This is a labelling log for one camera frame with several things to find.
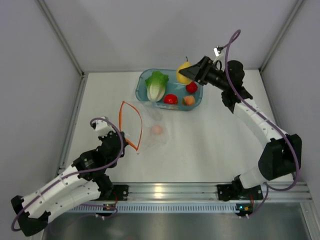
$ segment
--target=gray wall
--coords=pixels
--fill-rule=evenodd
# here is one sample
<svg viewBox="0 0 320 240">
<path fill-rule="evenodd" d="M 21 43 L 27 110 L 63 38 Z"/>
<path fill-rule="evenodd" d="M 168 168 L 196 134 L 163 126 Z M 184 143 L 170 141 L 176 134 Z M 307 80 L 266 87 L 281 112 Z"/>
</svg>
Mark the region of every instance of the gray wall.
<svg viewBox="0 0 320 240">
<path fill-rule="evenodd" d="M 0 233 L 10 200 L 52 179 L 80 77 L 34 0 L 0 1 Z"/>
<path fill-rule="evenodd" d="M 214 56 L 257 69 L 296 0 L 45 0 L 85 71 L 177 68 Z"/>
<path fill-rule="evenodd" d="M 263 76 L 281 126 L 302 138 L 302 177 L 320 213 L 319 13 L 307 0 Z"/>
</svg>

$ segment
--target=purple cable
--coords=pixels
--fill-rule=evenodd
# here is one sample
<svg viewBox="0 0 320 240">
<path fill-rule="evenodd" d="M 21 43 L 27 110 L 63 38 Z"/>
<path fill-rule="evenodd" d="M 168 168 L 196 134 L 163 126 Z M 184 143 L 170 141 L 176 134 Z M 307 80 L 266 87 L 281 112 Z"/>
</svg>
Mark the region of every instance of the purple cable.
<svg viewBox="0 0 320 240">
<path fill-rule="evenodd" d="M 72 173 L 69 173 L 69 174 L 63 176 L 63 177 L 61 178 L 61 180 L 66 179 L 66 178 L 68 178 L 68 177 L 70 177 L 70 176 L 73 176 L 73 175 L 77 175 L 77 174 L 91 173 L 91 172 L 95 172 L 95 171 L 100 171 L 100 170 L 106 169 L 106 168 L 112 166 L 113 164 L 115 164 L 115 163 L 119 160 L 121 154 L 122 154 L 123 151 L 124 151 L 124 146 L 125 146 L 125 145 L 124 145 L 124 140 L 123 140 L 123 138 L 121 137 L 120 131 L 118 130 L 118 128 L 117 128 L 113 123 L 111 123 L 110 121 L 108 121 L 107 119 L 104 119 L 104 118 L 102 118 L 102 117 L 95 117 L 95 118 L 93 118 L 93 119 L 90 121 L 90 126 L 92 126 L 92 123 L 93 123 L 94 121 L 96 121 L 96 120 L 101 120 L 101 121 L 106 122 L 106 123 L 109 124 L 109 125 L 115 130 L 115 132 L 118 134 L 119 139 L 120 139 L 120 145 L 121 145 L 118 156 L 117 156 L 112 162 L 110 162 L 110 163 L 107 164 L 107 165 L 104 165 L 104 166 L 101 166 L 101 167 L 97 167 L 97 168 L 93 168 L 93 169 L 88 169 L 88 170 L 82 170 L 82 171 L 72 172 Z M 43 191 L 40 193 L 40 195 L 43 195 L 43 194 L 45 194 L 46 192 L 48 192 L 53 186 L 55 186 L 55 185 L 58 184 L 59 182 L 60 182 L 60 179 L 57 180 L 57 181 L 55 181 L 55 182 L 53 182 L 50 186 L 48 186 L 45 190 L 43 190 Z M 13 232 L 18 232 L 18 231 L 21 230 L 20 228 L 19 228 L 19 229 L 16 229 L 16 228 L 15 228 L 16 221 L 18 220 L 18 218 L 20 217 L 20 215 L 21 215 L 28 207 L 30 207 L 35 201 L 37 201 L 39 198 L 40 198 L 39 195 L 36 196 L 33 200 L 31 200 L 27 205 L 25 205 L 24 208 L 22 208 L 22 209 L 18 212 L 18 214 L 15 216 L 15 218 L 13 219 L 13 222 L 12 222 L 12 224 L 11 224 L 11 230 L 12 230 Z"/>
<path fill-rule="evenodd" d="M 270 120 L 268 120 L 264 115 L 262 115 L 260 112 L 258 112 L 254 107 L 252 107 L 249 103 L 246 102 L 246 100 L 244 100 L 240 94 L 238 93 L 238 91 L 236 90 L 235 86 L 233 85 L 231 79 L 230 79 L 230 75 L 229 75 L 229 70 L 228 70 L 228 55 L 229 55 L 229 49 L 230 49 L 230 45 L 239 37 L 241 33 L 241 30 L 238 29 L 237 31 L 235 31 L 235 33 L 232 35 L 232 37 L 230 38 L 230 41 L 228 42 L 228 44 L 226 44 L 225 46 L 223 46 L 223 48 L 226 47 L 226 51 L 225 51 L 225 60 L 224 60 L 224 65 L 225 65 L 225 74 L 226 74 L 226 78 L 228 80 L 228 83 L 230 84 L 230 87 L 232 88 L 233 92 L 235 93 L 235 95 L 241 100 L 241 102 L 243 102 L 249 109 L 251 109 L 254 113 L 256 113 L 260 118 L 262 118 L 266 123 L 268 123 L 272 128 L 274 128 L 280 135 L 281 137 L 283 137 L 285 143 L 288 145 L 293 159 L 294 159 L 294 163 L 295 163 L 295 171 L 296 171 L 296 176 L 293 180 L 293 183 L 283 189 L 278 189 L 278 188 L 274 188 L 272 186 L 270 186 L 269 184 L 265 183 L 267 185 L 267 187 L 269 187 L 270 189 L 274 190 L 274 191 L 278 191 L 278 192 L 285 192 L 288 191 L 290 189 L 292 189 L 298 182 L 298 179 L 300 177 L 300 169 L 299 169 L 299 162 L 298 162 L 298 157 L 297 154 L 292 146 L 292 144 L 290 143 L 289 139 L 287 138 L 287 136 L 281 131 L 281 129 L 275 125 L 274 123 L 272 123 Z"/>
<path fill-rule="evenodd" d="M 94 204 L 81 204 L 81 205 L 82 205 L 82 206 L 88 206 L 88 207 L 100 207 L 100 206 L 103 207 L 102 205 L 94 205 Z M 112 213 L 112 214 L 109 215 L 109 216 L 105 216 L 104 219 L 111 219 L 111 218 L 113 218 L 113 217 L 117 214 L 118 209 L 117 209 L 116 207 L 110 207 L 110 208 L 111 208 L 111 210 L 113 210 L 113 211 L 115 211 L 115 212 Z M 64 230 L 66 230 L 66 229 L 69 228 L 72 224 L 74 224 L 76 221 L 78 221 L 78 220 L 80 220 L 80 219 L 83 219 L 83 218 L 86 218 L 86 217 L 89 217 L 89 216 L 96 216 L 96 214 L 95 214 L 95 213 L 88 213 L 88 214 L 81 215 L 81 216 L 77 217 L 76 219 L 72 220 L 70 223 L 68 223 L 68 224 L 66 225 L 66 227 L 64 227 L 64 228 L 63 228 L 61 231 L 59 231 L 59 232 L 54 231 L 53 226 L 52 226 L 52 223 L 50 223 L 50 224 L 48 225 L 49 231 L 50 231 L 51 235 L 53 235 L 53 236 L 58 236 L 58 235 L 60 235 Z"/>
</svg>

